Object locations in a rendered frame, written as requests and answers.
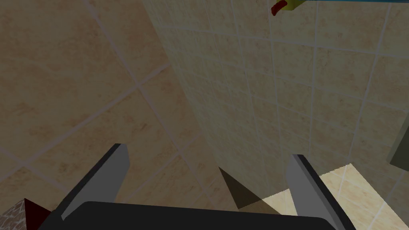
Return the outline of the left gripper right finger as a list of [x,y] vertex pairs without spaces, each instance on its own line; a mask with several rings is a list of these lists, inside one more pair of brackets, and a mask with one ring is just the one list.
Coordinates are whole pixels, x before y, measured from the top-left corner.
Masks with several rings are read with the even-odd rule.
[[286,181],[302,230],[355,230],[355,226],[304,155],[289,157]]

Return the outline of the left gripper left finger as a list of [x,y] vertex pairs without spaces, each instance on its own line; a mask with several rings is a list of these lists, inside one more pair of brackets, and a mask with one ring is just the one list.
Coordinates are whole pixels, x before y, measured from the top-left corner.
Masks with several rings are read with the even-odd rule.
[[127,146],[114,144],[60,202],[56,213],[65,219],[85,202],[114,202],[129,167]]

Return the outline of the grey-green block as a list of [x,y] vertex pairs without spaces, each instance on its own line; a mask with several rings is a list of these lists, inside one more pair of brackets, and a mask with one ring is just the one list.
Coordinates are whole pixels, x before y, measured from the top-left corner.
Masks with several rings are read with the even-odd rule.
[[409,172],[409,113],[393,142],[386,161]]

